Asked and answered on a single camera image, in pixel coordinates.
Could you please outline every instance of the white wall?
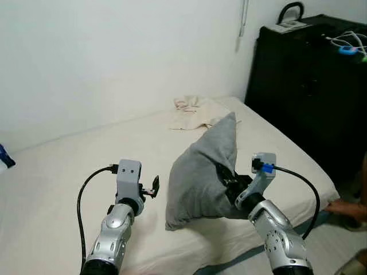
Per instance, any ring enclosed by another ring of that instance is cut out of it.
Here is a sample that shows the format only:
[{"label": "white wall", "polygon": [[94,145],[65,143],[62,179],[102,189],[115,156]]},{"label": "white wall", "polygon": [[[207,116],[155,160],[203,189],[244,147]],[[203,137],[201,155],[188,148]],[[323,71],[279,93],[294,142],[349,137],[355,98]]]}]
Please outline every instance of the white wall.
[{"label": "white wall", "polygon": [[[0,142],[9,151],[166,109],[173,97],[244,98],[253,45],[289,1],[2,0]],[[304,0],[367,21],[366,0]]]}]

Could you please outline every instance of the mattress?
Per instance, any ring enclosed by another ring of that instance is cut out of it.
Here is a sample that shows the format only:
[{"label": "mattress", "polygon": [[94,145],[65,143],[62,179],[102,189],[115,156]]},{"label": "mattress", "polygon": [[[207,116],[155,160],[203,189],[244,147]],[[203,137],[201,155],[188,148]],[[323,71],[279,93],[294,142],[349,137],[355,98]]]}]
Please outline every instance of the mattress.
[{"label": "mattress", "polygon": [[[238,99],[218,100],[236,113],[239,174],[251,175],[254,152],[274,152],[279,166],[310,180],[321,209],[338,194],[326,173],[305,152]],[[81,263],[76,198],[95,170],[121,158],[142,162],[141,182],[150,187],[156,175],[161,189],[147,198],[127,244],[122,274],[129,271],[193,274],[228,262],[263,242],[249,221],[199,219],[187,228],[165,231],[167,184],[173,162],[205,131],[169,130],[173,111],[108,125],[63,137],[14,154],[17,165],[0,175],[0,266],[2,274],[78,274]],[[87,250],[116,193],[116,176],[93,178],[81,202]],[[277,172],[264,196],[296,226],[309,219],[315,199],[298,178]]]}]

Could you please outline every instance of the blue connector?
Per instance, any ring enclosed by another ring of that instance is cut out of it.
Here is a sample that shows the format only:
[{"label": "blue connector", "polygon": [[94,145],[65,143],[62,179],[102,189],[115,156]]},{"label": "blue connector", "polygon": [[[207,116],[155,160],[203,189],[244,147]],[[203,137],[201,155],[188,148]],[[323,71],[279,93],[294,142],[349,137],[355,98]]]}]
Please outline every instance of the blue connector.
[{"label": "blue connector", "polygon": [[266,173],[272,173],[273,172],[273,169],[274,169],[274,165],[271,165],[271,164],[263,164],[261,170],[266,172]]}]

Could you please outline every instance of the floor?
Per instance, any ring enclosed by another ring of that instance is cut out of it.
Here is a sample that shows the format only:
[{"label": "floor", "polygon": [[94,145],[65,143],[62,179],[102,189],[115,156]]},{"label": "floor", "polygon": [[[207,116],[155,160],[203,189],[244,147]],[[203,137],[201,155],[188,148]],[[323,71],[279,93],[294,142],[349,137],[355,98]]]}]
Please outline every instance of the floor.
[{"label": "floor", "polygon": [[[332,275],[357,251],[367,248],[367,232],[350,232],[338,225],[324,224],[310,233],[306,245],[314,275]],[[218,274],[272,275],[273,273],[265,252],[262,252]]]}]

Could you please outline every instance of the blue object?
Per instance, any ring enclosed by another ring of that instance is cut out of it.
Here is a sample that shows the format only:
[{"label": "blue object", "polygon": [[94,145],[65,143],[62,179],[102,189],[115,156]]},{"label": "blue object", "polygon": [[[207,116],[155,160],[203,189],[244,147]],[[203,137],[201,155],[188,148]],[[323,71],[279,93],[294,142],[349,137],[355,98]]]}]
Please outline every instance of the blue object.
[{"label": "blue object", "polygon": [[0,160],[5,163],[5,165],[10,168],[15,165],[15,161],[5,151],[3,145],[0,144]]},{"label": "blue object", "polygon": [[345,54],[346,56],[352,56],[358,52],[358,49],[356,47],[352,46],[340,46],[339,47],[339,53]]},{"label": "blue object", "polygon": [[267,173],[272,173],[274,169],[274,165],[271,164],[263,164],[261,170]]}]

